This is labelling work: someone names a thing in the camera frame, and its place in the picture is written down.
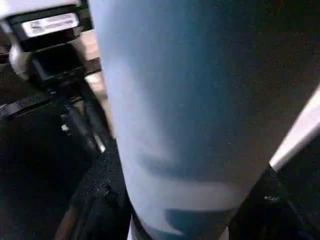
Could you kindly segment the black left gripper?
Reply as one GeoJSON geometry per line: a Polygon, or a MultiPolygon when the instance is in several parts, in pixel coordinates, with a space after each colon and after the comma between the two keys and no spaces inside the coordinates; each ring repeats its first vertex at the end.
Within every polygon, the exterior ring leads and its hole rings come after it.
{"type": "Polygon", "coordinates": [[[56,104],[61,130],[72,136],[90,156],[113,146],[102,105],[85,79],[54,83],[32,96],[0,107],[0,120],[9,120],[48,104],[56,104]]]}

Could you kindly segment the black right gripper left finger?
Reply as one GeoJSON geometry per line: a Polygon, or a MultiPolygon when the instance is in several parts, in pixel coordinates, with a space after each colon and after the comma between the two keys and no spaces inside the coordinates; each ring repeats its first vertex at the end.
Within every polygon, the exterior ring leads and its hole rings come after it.
{"type": "Polygon", "coordinates": [[[80,180],[57,228],[56,240],[125,240],[132,205],[115,140],[80,180]]]}

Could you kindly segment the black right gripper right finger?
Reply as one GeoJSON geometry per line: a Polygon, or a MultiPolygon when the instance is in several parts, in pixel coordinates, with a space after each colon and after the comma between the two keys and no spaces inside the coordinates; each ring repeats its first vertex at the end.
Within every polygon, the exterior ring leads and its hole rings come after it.
{"type": "Polygon", "coordinates": [[[228,225],[230,240],[318,240],[272,167],[267,167],[228,225]]]}

